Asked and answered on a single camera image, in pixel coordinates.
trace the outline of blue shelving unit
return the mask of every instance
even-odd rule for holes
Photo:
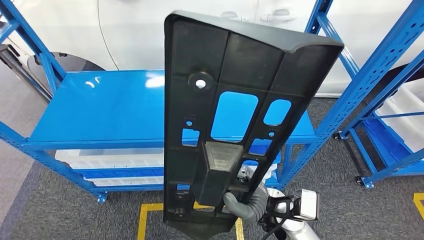
[[[162,148],[164,71],[65,72],[10,0],[0,0],[0,10],[8,20],[0,30],[0,40],[17,31],[40,59],[53,93],[29,137],[21,136],[0,122],[0,139],[92,193],[101,203],[106,201],[108,192],[162,190],[162,184],[96,186],[85,180],[163,176],[161,167],[72,169],[45,151]],[[214,134],[212,137],[216,139],[236,141],[244,132],[235,127],[220,128]],[[190,142],[196,137],[187,135],[183,141]],[[285,156],[290,157],[292,144],[309,144],[316,138],[305,112],[286,143]],[[264,148],[263,145],[255,147],[258,151]],[[279,162],[280,157],[277,157],[275,163]],[[280,173],[274,171],[266,185],[281,189],[281,179]],[[187,186],[182,185],[179,189],[187,189]]]
[[[328,37],[341,41],[336,29],[327,18],[327,13],[332,2],[332,0],[316,1],[305,32],[318,34],[322,29]],[[317,139],[311,144],[306,144],[296,156],[294,163],[284,171],[282,175],[283,179],[281,180],[283,186],[287,185],[322,147],[365,96],[370,93],[390,70],[394,63],[420,36],[423,30],[424,0],[413,0],[361,68],[355,63],[354,58],[347,48],[349,46],[345,47],[339,58],[352,78],[352,81],[315,130]],[[422,158],[422,154],[423,150],[417,152],[416,155],[408,156],[398,167],[406,167],[411,161],[415,161],[411,159],[416,159],[420,156]],[[368,180],[372,182],[375,181],[375,178],[380,179],[380,174],[392,172],[394,169],[395,167],[393,166],[387,167],[384,170],[385,172],[376,173],[372,178],[368,178]]]
[[[281,189],[293,179],[390,69],[394,60],[420,35],[423,31],[423,1],[412,1],[361,69],[347,48],[342,52],[340,59],[352,77],[352,83],[315,131],[308,113],[304,113],[285,145],[282,174],[274,172],[267,181],[269,187]],[[331,3],[331,0],[316,2],[305,32],[317,34],[323,29],[329,37],[340,40],[326,17]],[[83,175],[106,176],[113,173],[115,176],[123,176],[136,169],[83,169],[78,172],[45,150],[162,147],[163,86],[149,87],[147,82],[154,79],[151,76],[163,76],[163,72],[65,72],[10,0],[0,0],[0,11],[8,20],[8,24],[0,30],[0,40],[3,41],[11,32],[17,31],[40,59],[54,94],[30,137],[23,137],[0,122],[0,139],[92,193],[101,203],[106,201],[108,192],[161,190],[161,184],[95,186],[84,180]],[[57,80],[61,82],[59,87],[56,85]],[[241,136],[228,134],[227,129],[223,129],[217,137],[234,140]],[[292,163],[293,144],[304,144],[304,148]]]
[[[422,32],[424,29],[424,20],[421,18],[421,22],[417,22],[415,26],[419,27]],[[421,159],[424,158],[424,149],[412,152],[405,145],[403,139],[382,121],[384,118],[424,115],[424,112],[385,116],[376,116],[374,114],[374,111],[378,109],[387,98],[392,96],[403,83],[422,67],[424,67],[424,50],[339,133],[340,138],[343,140],[347,139],[348,135],[352,137],[363,159],[368,165],[371,176],[360,176],[357,179],[359,184],[363,184],[367,188],[372,188],[374,182],[387,177],[424,175],[424,161],[421,161]],[[364,128],[366,135],[384,163],[384,169],[380,171],[376,169],[374,162],[371,160],[356,132],[356,129],[359,127]]]

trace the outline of mounting hole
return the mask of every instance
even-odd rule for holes
[[[204,87],[206,87],[206,81],[203,79],[198,79],[195,84],[196,87],[199,89],[203,89]]]

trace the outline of shelf foot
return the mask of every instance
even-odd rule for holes
[[[108,192],[107,191],[102,192],[98,195],[97,202],[99,204],[104,204],[104,203],[106,203],[106,199],[108,199]]]
[[[338,132],[335,132],[335,133],[333,133],[331,136],[332,136],[332,138],[333,139],[335,139],[335,140],[347,140],[348,139],[348,137],[347,136],[343,136],[343,135],[340,135],[340,133],[341,133],[342,131],[338,131]]]
[[[373,184],[373,182],[372,182],[372,181],[369,181],[369,180],[367,179],[367,177],[364,177],[364,176],[356,176],[356,177],[355,177],[355,181],[356,181],[356,183],[357,183],[359,186],[364,186],[364,187],[366,187],[367,189],[372,189],[372,188],[374,188],[374,184]]]

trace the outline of yellow floor marking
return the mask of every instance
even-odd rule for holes
[[[194,209],[207,209],[211,208],[210,206],[199,205],[197,202],[194,202]],[[147,213],[149,211],[163,211],[163,203],[144,203],[140,207],[140,219],[138,220],[138,233],[137,240],[145,240],[146,236],[146,223],[147,223]],[[235,235],[237,240],[245,240],[243,234],[243,222],[240,218],[235,221]]]
[[[421,214],[421,217],[424,220],[424,206],[421,203],[421,200],[424,200],[424,192],[422,193],[415,192],[413,194],[413,203],[415,204],[419,214]]]
[[[237,218],[235,221],[235,236],[237,240],[245,240],[245,234],[243,233],[243,222],[241,218]]]

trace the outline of gray glove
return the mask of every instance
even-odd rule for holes
[[[241,218],[243,221],[257,222],[265,213],[268,202],[268,191],[261,182],[254,191],[248,204],[238,202],[231,192],[225,193],[223,200],[226,209],[230,213]]]

